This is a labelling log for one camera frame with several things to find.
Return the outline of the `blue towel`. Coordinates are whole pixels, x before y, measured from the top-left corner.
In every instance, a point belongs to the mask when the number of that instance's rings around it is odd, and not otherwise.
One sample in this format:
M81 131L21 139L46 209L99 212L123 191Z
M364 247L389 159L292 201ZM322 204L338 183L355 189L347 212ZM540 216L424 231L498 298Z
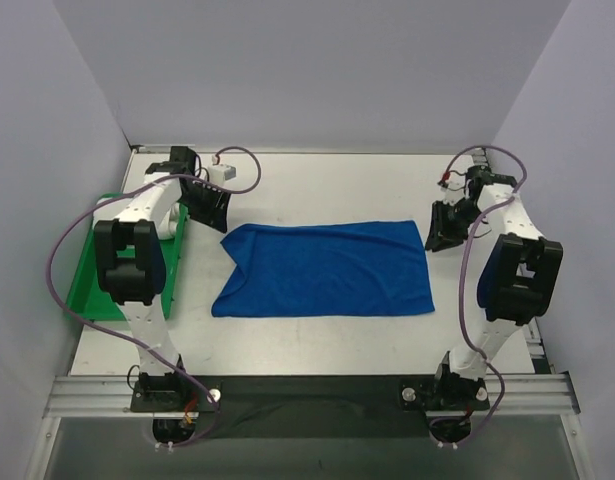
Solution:
M412 220L244 224L222 247L234 270L211 307L215 317L392 317L435 310Z

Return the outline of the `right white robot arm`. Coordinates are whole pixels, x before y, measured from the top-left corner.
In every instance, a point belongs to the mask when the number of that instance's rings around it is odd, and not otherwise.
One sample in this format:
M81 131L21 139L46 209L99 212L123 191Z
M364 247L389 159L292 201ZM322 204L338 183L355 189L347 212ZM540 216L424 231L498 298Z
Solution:
M540 232L530 219L514 177L472 166L451 179L442 174L444 197L433 203L426 250L461 247L458 280L458 322L462 341L449 350L430 385L439 408L484 403L484 378L506 341L548 310L563 259L563 246ZM492 250L476 288L479 309L467 317L466 276L473 243L481 224L490 228Z

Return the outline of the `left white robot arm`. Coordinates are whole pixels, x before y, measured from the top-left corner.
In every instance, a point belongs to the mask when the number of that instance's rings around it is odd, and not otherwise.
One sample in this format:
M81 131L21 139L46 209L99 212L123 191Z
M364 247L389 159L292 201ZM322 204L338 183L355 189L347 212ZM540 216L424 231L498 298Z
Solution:
M202 170L204 179L198 176ZM235 177L233 166L214 160L203 169L190 148L174 146L167 161L146 169L146 190L134 195L114 217L97 219L93 225L99 288L118 306L138 342L135 392L168 412L182 409L191 390L178 373L182 356L163 312L169 270L160 237L176 234L176 209L181 205L192 220L226 232L230 195L222 188Z

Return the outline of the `rolled white towel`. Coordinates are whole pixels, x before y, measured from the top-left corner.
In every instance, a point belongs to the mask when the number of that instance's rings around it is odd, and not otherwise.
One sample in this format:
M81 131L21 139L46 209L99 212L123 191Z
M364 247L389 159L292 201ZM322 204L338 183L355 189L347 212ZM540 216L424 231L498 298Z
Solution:
M120 214L121 211L129 205L129 203L130 199L122 199L97 209L93 213L92 226L95 226L95 224L100 220L112 220ZM157 227L158 238L161 241L173 239L176 235L176 230L181 218L181 206L179 204L175 204L171 207L169 212L165 215Z

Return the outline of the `aluminium right rail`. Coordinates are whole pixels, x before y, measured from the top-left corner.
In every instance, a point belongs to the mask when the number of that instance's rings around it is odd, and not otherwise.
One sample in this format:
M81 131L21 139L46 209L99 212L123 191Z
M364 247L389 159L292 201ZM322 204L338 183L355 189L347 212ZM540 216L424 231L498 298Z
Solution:
M535 371L550 373L537 320L550 306L563 248L540 232L523 205L520 189L528 173L522 161L502 147L477 149L468 192L480 209L477 221L488 224L494 241L477 287L484 315L477 345L492 359L520 332Z

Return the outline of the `aluminium rail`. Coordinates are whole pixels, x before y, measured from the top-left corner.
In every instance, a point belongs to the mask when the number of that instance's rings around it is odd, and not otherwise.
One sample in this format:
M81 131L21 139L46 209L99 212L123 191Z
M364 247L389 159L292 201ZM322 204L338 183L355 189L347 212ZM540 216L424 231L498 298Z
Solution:
M494 241L477 287L484 315L477 345L492 359L520 332L535 371L550 373L537 320L550 306L563 248L540 232L523 205L520 189L528 173L522 161L502 147L477 149L468 192L480 209L477 221L488 224Z
M508 374L501 415L576 415L580 406L565 374ZM134 412L121 376L64 376L54 380L46 418L178 418L180 412Z

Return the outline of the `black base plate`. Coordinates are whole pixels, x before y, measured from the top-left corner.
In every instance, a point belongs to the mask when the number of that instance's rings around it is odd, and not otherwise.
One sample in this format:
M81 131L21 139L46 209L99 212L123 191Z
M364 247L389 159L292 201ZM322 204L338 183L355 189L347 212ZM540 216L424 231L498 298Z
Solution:
M490 407L483 382L432 375L208 376L206 399L187 383L133 388L130 411L151 414L157 440L196 432L211 439L461 440L470 416Z

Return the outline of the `aluminium front rail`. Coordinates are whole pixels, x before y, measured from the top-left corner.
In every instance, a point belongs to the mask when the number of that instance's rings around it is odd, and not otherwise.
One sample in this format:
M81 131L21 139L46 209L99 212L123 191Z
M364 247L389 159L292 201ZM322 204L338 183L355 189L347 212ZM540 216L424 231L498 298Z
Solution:
M508 374L501 415L576 415L580 406L565 374ZM180 412L134 412L121 376L64 376L54 380L46 418L178 418Z

